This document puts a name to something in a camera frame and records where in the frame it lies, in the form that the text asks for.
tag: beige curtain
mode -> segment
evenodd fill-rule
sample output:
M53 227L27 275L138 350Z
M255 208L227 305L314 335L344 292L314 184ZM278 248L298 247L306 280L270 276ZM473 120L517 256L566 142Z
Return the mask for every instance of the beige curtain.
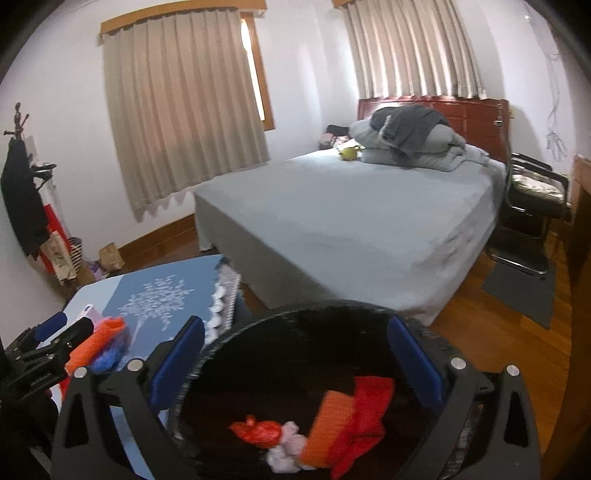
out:
M134 209L268 160L237 10L137 23L105 38L104 61Z
M486 98L453 0L357 0L342 10L361 98Z

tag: black metal chair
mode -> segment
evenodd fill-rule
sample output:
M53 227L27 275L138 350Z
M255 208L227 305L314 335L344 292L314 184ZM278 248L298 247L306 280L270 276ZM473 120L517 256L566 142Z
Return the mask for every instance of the black metal chair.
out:
M543 278L551 265L544 251L550 222L571 216L569 180L550 165L516 153L507 170L505 201L486 251L495 262Z

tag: bed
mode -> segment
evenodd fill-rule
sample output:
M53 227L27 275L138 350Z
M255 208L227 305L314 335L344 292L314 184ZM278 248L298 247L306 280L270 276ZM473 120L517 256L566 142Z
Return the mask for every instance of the bed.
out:
M485 246L501 205L504 100L362 100L359 117L393 102L444 112L488 167L434 170L343 162L323 150L204 182L194 191L202 250L215 245L270 308L348 299L429 325Z

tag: coat rack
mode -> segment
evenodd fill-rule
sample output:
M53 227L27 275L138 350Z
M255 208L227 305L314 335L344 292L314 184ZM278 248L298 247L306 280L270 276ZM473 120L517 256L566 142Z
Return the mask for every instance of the coat rack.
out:
M29 118L29 114L25 115L25 119L21 122L22 113L21 113L21 102L18 102L14 109L16 113L14 114L14 131L5 130L4 135L13 135L15 140L22 140L22 132L25 130L25 122ZM29 164L33 160L33 155L30 154L28 156ZM57 165L55 164L46 164L46 165L30 165L31 173L33 177L42 180L43 182L41 185L37 187L37 191L41 190L41 188L53 178L53 169L56 168Z
M5 130L4 131L4 135L14 135L14 138L16 140L20 140L21 137L22 137L22 131L24 130L24 127L25 127L25 122L27 121L27 118L29 118L29 114L26 114L25 115L25 119L21 123L21 118L22 118L22 114L21 114L21 102L18 102L14 106L14 109L17 111L14 114L14 132Z

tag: metal bolt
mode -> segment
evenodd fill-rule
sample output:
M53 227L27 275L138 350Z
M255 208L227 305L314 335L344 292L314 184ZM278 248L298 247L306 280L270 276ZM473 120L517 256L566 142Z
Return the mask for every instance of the metal bolt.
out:
M142 370L143 366L143 360L140 360L139 358L134 358L131 362L127 364L127 370L129 370L130 372L138 372Z
M74 370L74 376L76 378L84 378L87 373L88 370L86 369L86 367L78 367L76 368L76 370Z
M464 370L466 368L466 361L459 357L452 358L452 367L456 370Z
M517 368L515 365L509 365L507 367L507 373L512 377L516 377L519 375L519 368Z

